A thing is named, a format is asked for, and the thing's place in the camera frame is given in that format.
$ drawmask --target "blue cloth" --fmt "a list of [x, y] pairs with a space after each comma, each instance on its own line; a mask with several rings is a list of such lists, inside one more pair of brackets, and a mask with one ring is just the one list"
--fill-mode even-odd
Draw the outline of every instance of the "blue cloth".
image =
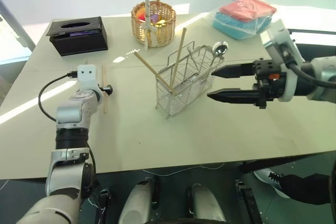
[[218, 12], [213, 21], [213, 27], [235, 39], [246, 39], [263, 31], [271, 20], [272, 16], [265, 16], [249, 22], [242, 22]]

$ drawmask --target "table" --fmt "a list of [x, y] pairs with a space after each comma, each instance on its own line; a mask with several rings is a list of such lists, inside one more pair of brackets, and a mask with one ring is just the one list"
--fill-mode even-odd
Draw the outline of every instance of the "table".
[[[194, 16], [178, 16], [177, 23]], [[288, 103], [269, 102], [266, 110], [260, 110], [253, 105], [216, 102], [203, 94], [185, 110], [167, 119], [161, 109], [154, 108], [154, 75], [129, 54], [133, 49], [143, 48], [131, 35], [130, 18], [103, 18], [103, 23], [108, 33], [107, 51], [61, 57], [48, 37], [42, 36], [0, 107], [0, 179], [46, 177], [50, 152], [55, 148], [55, 123], [36, 105], [7, 121], [3, 115], [36, 98], [48, 81], [84, 63], [97, 66], [99, 82], [104, 64], [108, 83], [114, 88], [108, 99], [108, 113], [104, 114], [100, 106], [91, 120], [89, 143], [98, 173], [336, 149], [335, 104], [308, 101], [305, 97], [293, 98]], [[213, 45], [220, 40], [227, 41], [226, 63], [269, 58], [259, 37], [231, 39], [212, 28], [206, 17], [187, 28], [185, 42], [195, 40], [197, 45]], [[168, 54], [178, 48], [180, 37], [181, 30], [168, 46], [140, 53], [159, 70], [165, 66]], [[125, 59], [113, 62], [118, 57]], [[66, 81], [59, 81], [55, 86]], [[253, 83], [254, 77], [215, 78], [210, 91], [232, 87], [250, 89]], [[77, 85], [72, 86], [44, 101], [45, 109], [55, 115], [56, 107], [77, 89]]]

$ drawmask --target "shoe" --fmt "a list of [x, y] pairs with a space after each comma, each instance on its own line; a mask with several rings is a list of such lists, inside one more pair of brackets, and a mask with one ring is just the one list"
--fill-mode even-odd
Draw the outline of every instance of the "shoe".
[[281, 177], [283, 177], [283, 175], [279, 175], [268, 168], [257, 170], [253, 173], [257, 177], [258, 180], [273, 187], [279, 196], [281, 196], [282, 198], [286, 198], [286, 199], [290, 198], [288, 195], [286, 195], [282, 191], [282, 187], [280, 186], [280, 179]]

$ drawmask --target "wicker basket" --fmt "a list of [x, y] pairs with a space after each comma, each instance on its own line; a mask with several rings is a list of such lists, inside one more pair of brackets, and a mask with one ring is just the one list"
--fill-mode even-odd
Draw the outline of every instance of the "wicker basket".
[[153, 24], [156, 27], [155, 37], [156, 43], [153, 43], [152, 35], [149, 30], [144, 29], [145, 21], [136, 17], [137, 11], [145, 7], [145, 2], [138, 4], [131, 12], [132, 31], [136, 39], [145, 45], [145, 36], [149, 47], [162, 47], [168, 45], [175, 35], [176, 12], [174, 9], [160, 0], [151, 1], [147, 5], [150, 7], [150, 15], [158, 14], [165, 20], [161, 24]]

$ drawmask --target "wire basket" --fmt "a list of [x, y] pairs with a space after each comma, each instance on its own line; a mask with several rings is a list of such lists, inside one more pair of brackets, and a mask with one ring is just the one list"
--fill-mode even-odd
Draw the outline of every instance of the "wire basket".
[[[211, 72], [216, 70], [224, 60], [222, 56], [215, 57], [210, 46], [195, 48], [194, 41], [185, 45], [181, 54], [185, 56], [179, 60], [173, 83], [176, 94], [174, 95], [166, 85], [156, 79], [156, 108], [162, 107], [169, 116], [180, 112], [212, 86]], [[170, 54], [167, 66], [159, 71], [159, 75], [167, 83], [172, 82], [173, 69], [176, 64], [170, 64], [170, 59], [176, 55], [177, 51]]]
[[145, 21], [136, 17], [137, 11], [144, 6], [145, 2], [142, 2], [141, 4], [138, 4], [136, 7], [134, 7], [131, 12], [133, 35], [136, 37], [138, 42], [142, 44], [145, 43], [145, 36], [147, 36], [149, 47], [163, 47], [168, 45], [175, 35], [176, 12], [168, 4], [158, 1], [150, 2], [150, 15], [158, 14], [162, 17], [162, 19], [165, 20], [164, 23], [156, 25], [157, 30], [155, 31], [155, 36], [157, 43], [155, 45], [153, 44], [150, 31], [147, 31], [142, 26], [145, 24]]
[[[145, 21], [138, 19], [136, 13], [145, 7]], [[151, 23], [151, 15], [158, 14], [162, 23]], [[160, 0], [145, 0], [135, 6], [131, 12], [132, 31], [136, 39], [147, 47], [162, 47], [168, 45], [175, 35], [176, 12]]]

